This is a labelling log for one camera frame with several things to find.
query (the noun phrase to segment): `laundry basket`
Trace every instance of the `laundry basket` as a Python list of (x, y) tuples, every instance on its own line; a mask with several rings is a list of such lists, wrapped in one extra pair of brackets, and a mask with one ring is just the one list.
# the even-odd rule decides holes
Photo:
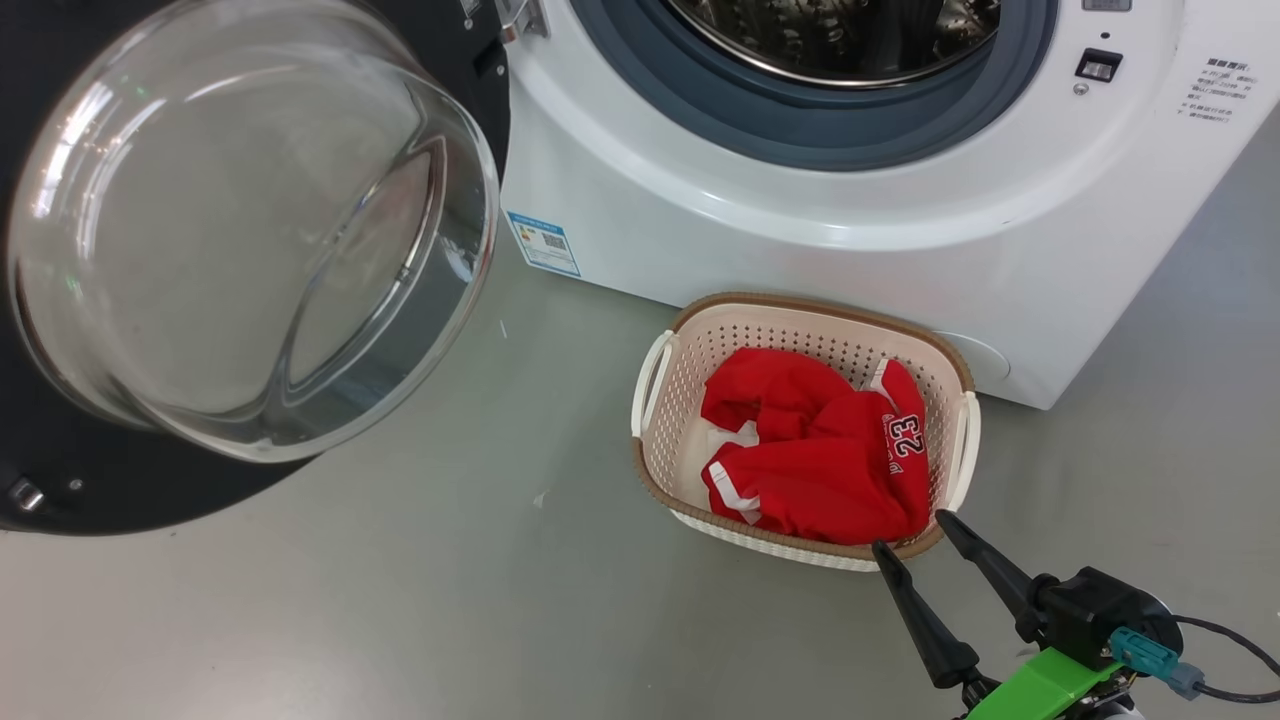
[[(901, 320), (808, 300), (726, 293), (707, 297), (676, 318), (653, 345), (631, 405), (636, 469), (653, 496), (686, 525), (758, 552), (840, 570), (878, 569), (869, 546), (840, 546), (771, 533), (710, 512), (700, 473), (709, 460), (704, 383), (739, 347), (801, 352), (837, 370), (855, 387), (896, 357), (915, 375), (925, 404), (931, 498), (936, 510), (964, 502), (978, 459), (982, 415), (973, 378), (946, 341)], [(902, 541), (914, 557), (942, 537), (936, 523)]]

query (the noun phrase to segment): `basket rim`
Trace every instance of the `basket rim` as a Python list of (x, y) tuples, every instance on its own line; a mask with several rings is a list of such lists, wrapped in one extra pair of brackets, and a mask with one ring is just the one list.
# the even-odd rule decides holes
[[(799, 310), (804, 313), (815, 313), (819, 315), (831, 315), (836, 318), (842, 318), (846, 320), (854, 320), (859, 323), (865, 323), (869, 325), (877, 325), (884, 329), (902, 333), (905, 336), (920, 340), (928, 345), (937, 348), (950, 363), (952, 369), (960, 377), (960, 387), (966, 393), (974, 391), (973, 375), (969, 373), (969, 365), (964, 361), (960, 351), (955, 348), (946, 340), (931, 333), (929, 331), (908, 323), (905, 320), (899, 320), (897, 318), (891, 318), (888, 315), (882, 315), (879, 313), (872, 313), (868, 310), (855, 310), (852, 307), (845, 307), (841, 305), (833, 305), (829, 302), (822, 302), (818, 300), (804, 300), (799, 297), (785, 297), (781, 295), (767, 295), (758, 292), (722, 292), (717, 295), (709, 295), (701, 300), (695, 301), (676, 315), (675, 322), (671, 325), (671, 331), (680, 333), (680, 328), (685, 325), (694, 315), (716, 307), (718, 305), (758, 305), (762, 307), (776, 307), (782, 310)], [(872, 555), (869, 546), (846, 546), (835, 544), (829, 542), (818, 542), (805, 538), (797, 538), (791, 536), (783, 536), (781, 533), (773, 533), (769, 530), (762, 530), (746, 523), (739, 523), (736, 520), (730, 520), (728, 518), (722, 518), (714, 512), (709, 512), (700, 507), (694, 507), (692, 505), (667, 493), (662, 489), (662, 486), (653, 479), (649, 474), (649, 468), (644, 461), (644, 441), (640, 438), (632, 438), (631, 446), (635, 456), (636, 471), (640, 475), (640, 480), (648, 488), (649, 495), (654, 497), (658, 502), (663, 503), (668, 510), (680, 512), (681, 515), (687, 515), (703, 523), (716, 525), (724, 530), (737, 533), (740, 536), (751, 537), (763, 542), (781, 544), (785, 547), (791, 547), (795, 550), (801, 550), (806, 552), (815, 552), (819, 555), (833, 555), (837, 557), (849, 557), (852, 560), (865, 560), (869, 562), (876, 561), (876, 556)], [(942, 539), (942, 528), (934, 524), (931, 529), (925, 530), (923, 534), (916, 536), (909, 544), (899, 542), (895, 544), (895, 552), (899, 557), (909, 560), (915, 557), (924, 551), (929, 550), (938, 541)]]

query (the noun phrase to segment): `front-load washing machine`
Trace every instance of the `front-load washing machine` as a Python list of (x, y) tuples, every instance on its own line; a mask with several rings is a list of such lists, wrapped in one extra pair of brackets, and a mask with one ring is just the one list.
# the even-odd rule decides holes
[(927, 324), (1047, 407), (1280, 94), (1267, 0), (0, 8), (0, 525), (58, 533), (376, 423), (500, 223), (669, 304)]
[(1047, 409), (1280, 97), (1270, 0), (541, 0), (503, 186), (530, 264), (947, 333)]

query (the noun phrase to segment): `cable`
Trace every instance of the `cable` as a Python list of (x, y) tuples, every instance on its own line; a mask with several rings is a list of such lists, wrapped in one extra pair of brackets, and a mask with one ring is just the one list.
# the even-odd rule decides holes
[[(1230, 638), (1230, 639), (1235, 641), (1236, 644), (1239, 644), (1240, 647), (1243, 647), (1244, 650), (1252, 652), (1260, 660), (1262, 660), (1262, 662), (1266, 664), (1267, 669), (1271, 670), (1272, 673), (1275, 673), (1276, 676), (1280, 676), (1280, 662), (1276, 662), (1276, 660), (1274, 657), (1271, 657), (1270, 655), (1267, 655), (1267, 652), (1265, 650), (1262, 650), (1261, 647), (1258, 647), (1253, 641), (1251, 641), (1249, 638), (1242, 635), (1240, 633), (1236, 633), (1235, 630), (1233, 630), (1230, 628), (1224, 628), (1222, 625), (1219, 625), (1217, 623), (1210, 623), (1208, 620), (1201, 620), (1201, 619), (1197, 619), (1197, 618), (1187, 618), (1187, 616), (1183, 616), (1183, 615), (1174, 615), (1172, 620), (1175, 623), (1180, 623), (1183, 625), (1194, 625), (1194, 626), (1201, 628), (1203, 630), (1208, 630), (1211, 633), (1217, 633), (1220, 635), (1224, 635), (1226, 638)], [(1266, 703), (1270, 703), (1270, 702), (1280, 702), (1280, 691), (1274, 692), (1274, 693), (1261, 693), (1261, 694), (1233, 693), (1233, 692), (1220, 691), (1220, 689), (1217, 689), (1217, 688), (1215, 688), (1212, 685), (1207, 685), (1204, 683), (1196, 683), (1194, 688), (1197, 691), (1207, 694), (1208, 697), (1213, 697), (1213, 698), (1217, 698), (1217, 700), (1224, 700), (1226, 702), (1236, 702), (1236, 703), (1240, 703), (1240, 705), (1266, 705)]]

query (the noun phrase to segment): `gray floor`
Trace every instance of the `gray floor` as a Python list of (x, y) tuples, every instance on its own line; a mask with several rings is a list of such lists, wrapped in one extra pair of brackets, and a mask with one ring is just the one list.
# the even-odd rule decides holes
[[(1092, 564), (1280, 651), (1277, 167), (1272, 120), (1057, 409), (984, 401), (963, 516), (1033, 573)], [(719, 543), (646, 496), (626, 413), (673, 310), (513, 250), (438, 374), (302, 474), (172, 530), (0, 536), (0, 716), (957, 714), (878, 577)], [(952, 550), (913, 570), (988, 674), (1020, 662)], [(1190, 647), (1221, 685), (1276, 687)], [(1137, 694), (1152, 720), (1275, 717)]]

